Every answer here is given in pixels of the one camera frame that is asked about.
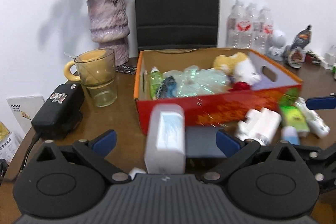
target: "yellow mug handle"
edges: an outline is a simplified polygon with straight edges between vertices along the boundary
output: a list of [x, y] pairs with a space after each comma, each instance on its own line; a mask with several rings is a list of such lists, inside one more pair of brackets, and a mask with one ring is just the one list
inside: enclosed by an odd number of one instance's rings
[[70, 61], [70, 62], [68, 62], [65, 66], [64, 66], [64, 70], [63, 70], [63, 73], [64, 73], [64, 76], [68, 79], [68, 80], [70, 80], [70, 81], [72, 81], [72, 82], [77, 82], [77, 81], [80, 81], [81, 79], [80, 79], [80, 77], [79, 76], [75, 76], [75, 75], [73, 75], [72, 73], [71, 73], [71, 71], [70, 71], [70, 68], [72, 67], [72, 66], [74, 66], [75, 65], [75, 62], [72, 60], [72, 61]]

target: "logo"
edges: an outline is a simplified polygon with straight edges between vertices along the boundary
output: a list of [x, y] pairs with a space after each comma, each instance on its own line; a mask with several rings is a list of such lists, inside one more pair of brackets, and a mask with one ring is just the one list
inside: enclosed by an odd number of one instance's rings
[[61, 93], [61, 94], [59, 94], [59, 93], [54, 93], [53, 95], [51, 95], [51, 96], [49, 97], [49, 99], [50, 99], [50, 100], [53, 99], [52, 103], [54, 103], [54, 102], [58, 102], [59, 104], [61, 104], [61, 103], [64, 101], [64, 99], [66, 98], [66, 96], [68, 96], [68, 95], [65, 94], [65, 93]]

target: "red box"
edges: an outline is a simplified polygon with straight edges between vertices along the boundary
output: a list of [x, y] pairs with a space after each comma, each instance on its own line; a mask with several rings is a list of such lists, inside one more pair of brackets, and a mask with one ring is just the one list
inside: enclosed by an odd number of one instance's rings
[[[252, 90], [234, 91], [215, 95], [151, 100], [149, 96], [149, 72], [157, 67], [164, 73], [169, 70], [183, 71], [191, 65], [200, 69], [212, 68], [214, 59], [221, 54], [231, 56], [244, 52], [260, 73], [262, 80]], [[141, 129], [147, 135], [151, 112], [156, 104], [172, 103], [184, 110], [185, 125], [214, 125], [239, 121], [249, 109], [265, 107], [277, 110], [279, 99], [290, 89], [301, 90], [303, 81], [285, 67], [250, 49], [203, 48], [196, 50], [165, 50], [140, 52], [135, 76], [134, 99]]]

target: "translucent plastic container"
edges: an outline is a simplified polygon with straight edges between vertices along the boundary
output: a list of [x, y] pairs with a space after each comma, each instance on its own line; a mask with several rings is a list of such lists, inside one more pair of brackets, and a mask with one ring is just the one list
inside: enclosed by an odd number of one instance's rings
[[144, 160], [149, 174], [184, 174], [184, 111], [179, 105], [153, 108]]

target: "pink vase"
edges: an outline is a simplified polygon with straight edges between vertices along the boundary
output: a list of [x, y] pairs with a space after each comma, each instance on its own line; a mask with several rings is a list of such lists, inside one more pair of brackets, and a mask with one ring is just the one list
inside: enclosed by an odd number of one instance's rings
[[129, 35], [125, 0], [88, 0], [91, 39], [99, 43], [99, 48], [112, 48], [115, 51], [115, 65], [128, 61]]

